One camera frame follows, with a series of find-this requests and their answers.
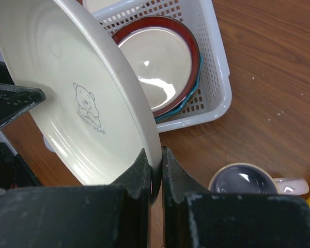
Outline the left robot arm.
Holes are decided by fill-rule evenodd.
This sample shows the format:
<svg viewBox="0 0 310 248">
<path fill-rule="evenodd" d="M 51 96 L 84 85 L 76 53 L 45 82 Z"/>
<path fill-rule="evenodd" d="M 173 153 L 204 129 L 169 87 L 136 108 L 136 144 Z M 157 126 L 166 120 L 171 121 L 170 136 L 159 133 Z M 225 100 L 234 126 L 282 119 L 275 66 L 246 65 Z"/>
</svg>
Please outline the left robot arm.
<svg viewBox="0 0 310 248">
<path fill-rule="evenodd" d="M 0 131 L 45 99 L 40 89 L 15 85 L 6 64 L 0 61 Z M 6 193 L 16 188 L 41 186 L 21 155 L 14 154 L 7 143 L 0 141 L 0 190 Z"/>
</svg>

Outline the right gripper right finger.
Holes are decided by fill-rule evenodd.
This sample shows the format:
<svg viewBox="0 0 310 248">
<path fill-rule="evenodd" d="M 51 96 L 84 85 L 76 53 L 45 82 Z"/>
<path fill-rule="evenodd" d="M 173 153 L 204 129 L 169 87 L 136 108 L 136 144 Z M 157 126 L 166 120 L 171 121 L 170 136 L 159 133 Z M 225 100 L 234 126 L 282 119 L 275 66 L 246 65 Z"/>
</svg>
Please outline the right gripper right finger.
<svg viewBox="0 0 310 248">
<path fill-rule="evenodd" d="M 218 194 L 164 147 L 165 247 L 310 247 L 310 207 L 289 195 Z"/>
</svg>

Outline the blue dotted scalloped plate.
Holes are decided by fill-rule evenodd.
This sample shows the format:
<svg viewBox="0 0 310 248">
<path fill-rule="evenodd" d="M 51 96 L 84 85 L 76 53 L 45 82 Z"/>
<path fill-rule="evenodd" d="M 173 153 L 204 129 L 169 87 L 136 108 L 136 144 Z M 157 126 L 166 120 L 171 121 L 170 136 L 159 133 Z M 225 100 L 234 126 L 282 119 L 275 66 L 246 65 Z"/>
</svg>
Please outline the blue dotted scalloped plate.
<svg viewBox="0 0 310 248">
<path fill-rule="evenodd" d="M 193 98 L 195 92 L 198 90 L 199 81 L 200 81 L 200 74 L 201 74 L 201 70 L 202 70 L 202 66 L 203 66 L 203 60 L 204 60 L 203 56 L 200 54 L 200 63 L 199 63 L 199 67 L 198 67 L 198 74 L 197 74 L 195 84 L 194 84 L 193 88 L 191 89 L 191 91 L 187 94 L 187 96 L 183 99 L 183 101 L 181 103 L 179 103 L 175 108 L 173 108 L 172 110 L 168 111 L 167 113 L 165 113 L 163 115 L 156 117 L 155 121 L 157 124 L 179 114 L 179 112 L 181 112 L 188 105 L 190 100 Z"/>
</svg>

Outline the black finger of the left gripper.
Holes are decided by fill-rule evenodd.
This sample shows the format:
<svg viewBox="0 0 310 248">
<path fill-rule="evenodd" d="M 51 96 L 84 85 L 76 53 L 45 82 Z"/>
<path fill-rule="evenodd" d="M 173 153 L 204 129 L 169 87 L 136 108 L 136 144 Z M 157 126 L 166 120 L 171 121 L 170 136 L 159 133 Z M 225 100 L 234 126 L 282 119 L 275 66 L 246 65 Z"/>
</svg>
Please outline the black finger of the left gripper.
<svg viewBox="0 0 310 248">
<path fill-rule="evenodd" d="M 0 83 L 0 130 L 45 99 L 41 89 Z"/>
</svg>

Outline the pink cream branch plate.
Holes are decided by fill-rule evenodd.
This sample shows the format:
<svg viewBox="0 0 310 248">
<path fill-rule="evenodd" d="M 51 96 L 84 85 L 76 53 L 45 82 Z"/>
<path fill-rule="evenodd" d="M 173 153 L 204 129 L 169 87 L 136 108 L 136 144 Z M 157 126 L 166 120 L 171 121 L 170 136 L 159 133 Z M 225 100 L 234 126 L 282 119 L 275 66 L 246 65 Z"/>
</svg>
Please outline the pink cream branch plate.
<svg viewBox="0 0 310 248">
<path fill-rule="evenodd" d="M 119 1 L 120 0 L 82 0 L 82 5 L 90 13 L 94 13 Z"/>
</svg>

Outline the red rimmed cream plate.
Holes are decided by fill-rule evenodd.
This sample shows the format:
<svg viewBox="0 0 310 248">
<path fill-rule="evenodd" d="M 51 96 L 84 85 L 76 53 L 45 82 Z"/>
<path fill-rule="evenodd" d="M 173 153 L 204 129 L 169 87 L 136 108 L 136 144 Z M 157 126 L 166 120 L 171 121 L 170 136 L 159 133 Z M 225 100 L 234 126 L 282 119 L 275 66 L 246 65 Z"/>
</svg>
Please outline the red rimmed cream plate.
<svg viewBox="0 0 310 248">
<path fill-rule="evenodd" d="M 154 117 L 187 99 L 197 82 L 201 55 L 183 23 L 149 15 L 126 24 L 112 38 L 137 76 Z"/>
</svg>

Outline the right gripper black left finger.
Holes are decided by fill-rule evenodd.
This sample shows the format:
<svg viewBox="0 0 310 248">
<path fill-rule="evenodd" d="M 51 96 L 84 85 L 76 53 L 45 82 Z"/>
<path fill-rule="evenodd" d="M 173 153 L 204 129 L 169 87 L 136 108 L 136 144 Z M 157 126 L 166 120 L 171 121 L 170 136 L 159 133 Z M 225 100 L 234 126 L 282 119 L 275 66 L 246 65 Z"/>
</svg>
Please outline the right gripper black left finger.
<svg viewBox="0 0 310 248">
<path fill-rule="evenodd" d="M 147 247 L 150 179 L 142 150 L 109 185 L 9 191 L 0 199 L 0 247 Z"/>
</svg>

